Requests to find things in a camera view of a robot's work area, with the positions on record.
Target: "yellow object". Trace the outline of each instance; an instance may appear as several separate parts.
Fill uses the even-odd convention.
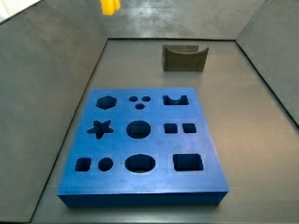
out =
[[[120,9],[120,0],[100,0],[104,15],[114,15]]]

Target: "gray wall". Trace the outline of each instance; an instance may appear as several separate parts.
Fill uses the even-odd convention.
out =
[[[102,16],[111,38],[235,40],[264,0],[123,0]]]
[[[106,35],[99,1],[41,1],[0,26],[0,221],[29,221]]]
[[[267,0],[238,44],[299,124],[299,1]]]

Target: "small round hole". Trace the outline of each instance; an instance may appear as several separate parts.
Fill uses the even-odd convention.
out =
[[[150,96],[144,96],[144,97],[143,97],[143,101],[144,101],[144,102],[150,102],[150,101],[151,101],[151,97],[150,97]]]
[[[143,109],[146,107],[146,105],[143,104],[143,103],[138,103],[136,105],[135,105],[135,108],[136,109]]]
[[[128,98],[128,100],[130,100],[131,102],[136,102],[136,101],[138,101],[138,97],[136,97],[136,96],[131,96],[131,97]]]
[[[98,168],[103,171],[107,172],[114,166],[114,161],[110,157],[104,157],[99,160],[98,162]]]

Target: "oval hole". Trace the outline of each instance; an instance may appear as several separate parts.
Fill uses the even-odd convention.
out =
[[[155,159],[146,154],[136,154],[126,160],[126,168],[136,173],[150,172],[155,168]]]
[[[99,160],[98,162],[98,168],[103,171],[107,172],[114,166],[114,161],[110,157],[104,157]]]

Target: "dark gray object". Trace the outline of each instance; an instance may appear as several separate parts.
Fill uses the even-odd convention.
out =
[[[31,220],[107,42],[99,1],[41,1],[0,25],[0,221]]]
[[[238,44],[299,125],[299,1],[266,1]]]
[[[163,46],[163,70],[202,72],[210,48],[199,52],[198,45],[164,45]]]

